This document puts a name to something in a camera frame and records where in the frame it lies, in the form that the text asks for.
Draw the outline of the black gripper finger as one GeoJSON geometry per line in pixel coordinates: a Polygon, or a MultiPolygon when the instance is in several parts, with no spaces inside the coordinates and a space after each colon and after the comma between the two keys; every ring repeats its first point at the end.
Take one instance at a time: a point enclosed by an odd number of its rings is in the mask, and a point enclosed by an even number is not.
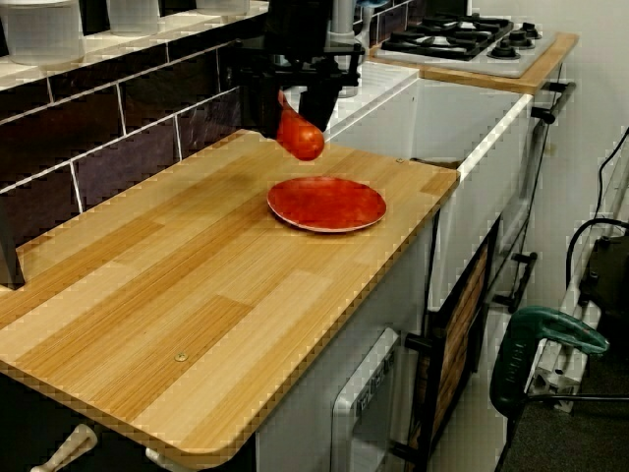
{"type": "Polygon", "coordinates": [[[327,129],[342,87],[309,86],[300,95],[298,113],[320,131],[327,129]]]}
{"type": "Polygon", "coordinates": [[[282,105],[275,87],[241,87],[241,127],[276,139],[282,105]]]}

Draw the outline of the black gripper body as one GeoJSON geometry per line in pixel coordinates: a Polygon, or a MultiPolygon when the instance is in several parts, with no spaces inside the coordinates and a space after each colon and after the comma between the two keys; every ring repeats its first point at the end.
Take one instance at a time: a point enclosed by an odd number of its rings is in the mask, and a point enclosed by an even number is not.
{"type": "Polygon", "coordinates": [[[364,54],[356,41],[298,50],[254,37],[229,44],[229,69],[232,82],[241,87],[342,89],[358,84],[364,54]]]}

